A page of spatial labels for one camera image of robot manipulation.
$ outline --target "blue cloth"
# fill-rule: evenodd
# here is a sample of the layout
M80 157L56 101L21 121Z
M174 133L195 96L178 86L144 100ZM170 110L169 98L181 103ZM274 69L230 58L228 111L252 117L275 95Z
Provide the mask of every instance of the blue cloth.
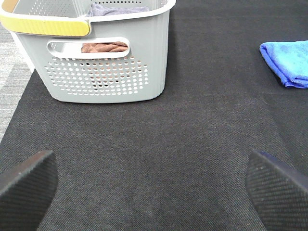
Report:
M287 88L308 88L308 41L266 42L260 51Z

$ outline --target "folded towel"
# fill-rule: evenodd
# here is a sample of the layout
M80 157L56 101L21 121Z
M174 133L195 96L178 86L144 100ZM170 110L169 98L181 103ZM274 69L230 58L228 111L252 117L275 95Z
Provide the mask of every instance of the folded towel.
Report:
M266 42L260 51L287 88L308 88L308 41Z
M124 52L127 49L127 45L123 42L84 43L81 53Z
M139 13L146 11L149 11L149 7L116 8L104 7L100 4L94 3L91 5L87 17ZM81 53L124 52L127 49L127 45L123 42L84 43L81 48Z
M139 13L146 11L149 11L149 7L147 6L132 7L132 8L116 8L116 7L104 7L100 4L94 3L91 5L91 9L87 17Z

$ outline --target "gray carpet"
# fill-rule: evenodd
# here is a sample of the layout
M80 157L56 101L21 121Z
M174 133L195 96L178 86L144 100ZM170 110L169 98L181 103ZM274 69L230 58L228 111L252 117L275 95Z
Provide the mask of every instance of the gray carpet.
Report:
M0 25L0 141L31 72L11 34Z
M308 175L308 91L284 88L258 48L306 40L307 12L303 0L179 0L166 88L151 101L62 103L35 72L0 172L55 150L60 182L40 231L264 231L248 156L263 150Z

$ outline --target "yellow basket handle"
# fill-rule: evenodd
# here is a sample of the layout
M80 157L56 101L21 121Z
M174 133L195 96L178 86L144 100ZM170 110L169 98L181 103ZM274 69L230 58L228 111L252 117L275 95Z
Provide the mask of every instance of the yellow basket handle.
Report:
M0 21L8 30L36 35L86 36L90 25L82 19L13 13L19 0L1 0Z

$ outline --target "gray cloth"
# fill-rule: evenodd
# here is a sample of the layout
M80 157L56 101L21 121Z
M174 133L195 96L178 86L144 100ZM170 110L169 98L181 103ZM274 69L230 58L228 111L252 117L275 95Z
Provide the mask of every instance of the gray cloth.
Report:
M94 16L106 16L106 15L116 15L116 14L128 14L128 13L139 13L149 11L149 7L132 7L132 8L117 8L117 7L104 7L100 4L92 4L87 17Z

